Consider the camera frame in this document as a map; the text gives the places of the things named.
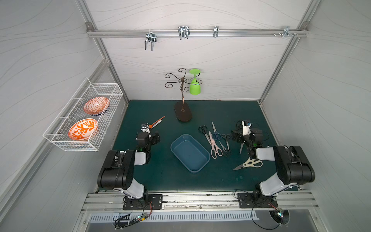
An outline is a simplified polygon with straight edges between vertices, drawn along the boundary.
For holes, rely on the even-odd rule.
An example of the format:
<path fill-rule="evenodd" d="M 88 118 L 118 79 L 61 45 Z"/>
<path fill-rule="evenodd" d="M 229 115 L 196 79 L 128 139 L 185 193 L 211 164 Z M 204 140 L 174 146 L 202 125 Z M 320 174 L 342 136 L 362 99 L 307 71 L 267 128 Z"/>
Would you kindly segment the black scissors thin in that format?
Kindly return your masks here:
<path fill-rule="evenodd" d="M 227 147 L 225 147 L 221 141 L 219 143 L 222 146 L 223 155 L 225 157 L 228 157 L 231 154 L 230 153 L 230 146 L 229 146 L 229 139 L 231 138 L 231 135 L 230 134 L 222 134 L 221 136 L 222 136 L 222 139 L 225 141 Z"/>

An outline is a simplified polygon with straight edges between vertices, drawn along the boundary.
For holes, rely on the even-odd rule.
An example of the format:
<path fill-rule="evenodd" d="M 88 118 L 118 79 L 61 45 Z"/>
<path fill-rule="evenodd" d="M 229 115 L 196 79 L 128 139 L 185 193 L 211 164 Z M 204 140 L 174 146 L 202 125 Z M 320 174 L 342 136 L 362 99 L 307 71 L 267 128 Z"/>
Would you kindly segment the blue handled scissors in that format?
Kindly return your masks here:
<path fill-rule="evenodd" d="M 215 141 L 220 141 L 220 140 L 222 139 L 222 135 L 221 135 L 221 134 L 216 130 L 213 121 L 212 121 L 212 127 L 213 127 L 213 131 L 214 131 L 214 133 L 212 134 L 212 138 L 213 138 Z"/>

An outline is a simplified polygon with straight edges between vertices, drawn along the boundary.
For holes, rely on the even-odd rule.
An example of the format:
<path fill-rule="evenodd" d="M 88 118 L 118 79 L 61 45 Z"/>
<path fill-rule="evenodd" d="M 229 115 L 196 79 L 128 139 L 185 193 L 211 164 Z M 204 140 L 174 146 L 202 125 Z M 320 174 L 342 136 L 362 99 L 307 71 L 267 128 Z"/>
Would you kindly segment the black scissors large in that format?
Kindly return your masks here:
<path fill-rule="evenodd" d="M 206 137 L 208 143 L 211 145 L 207 127 L 205 125 L 199 126 L 199 132 L 202 133 Z"/>

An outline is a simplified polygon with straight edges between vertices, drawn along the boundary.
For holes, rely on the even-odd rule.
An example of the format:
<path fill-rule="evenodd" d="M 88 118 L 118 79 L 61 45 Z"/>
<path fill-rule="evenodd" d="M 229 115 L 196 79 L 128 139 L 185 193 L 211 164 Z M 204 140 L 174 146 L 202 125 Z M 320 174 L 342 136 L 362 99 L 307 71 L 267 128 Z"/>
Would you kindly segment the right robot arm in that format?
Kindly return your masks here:
<path fill-rule="evenodd" d="M 234 168 L 260 168 L 263 161 L 275 163 L 275 173 L 265 181 L 258 183 L 250 194 L 253 202 L 262 198 L 273 198 L 276 194 L 306 183 L 314 182 L 316 174 L 307 156 L 300 146 L 263 147 L 263 131 L 247 127 L 233 130 L 233 141 L 246 145 L 249 157 L 243 164 Z"/>

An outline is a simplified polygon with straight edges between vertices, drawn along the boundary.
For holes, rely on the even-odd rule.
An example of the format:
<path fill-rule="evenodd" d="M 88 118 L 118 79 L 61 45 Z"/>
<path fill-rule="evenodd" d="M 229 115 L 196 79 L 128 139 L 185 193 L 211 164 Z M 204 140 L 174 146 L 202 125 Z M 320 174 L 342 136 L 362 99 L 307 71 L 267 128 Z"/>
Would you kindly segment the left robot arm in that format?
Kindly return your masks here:
<path fill-rule="evenodd" d="M 148 164 L 151 147 L 160 142 L 158 132 L 139 132 L 134 150 L 110 150 L 99 172 L 97 185 L 105 190 L 118 191 L 130 199 L 142 199 L 145 186 L 134 178 L 134 167 Z"/>

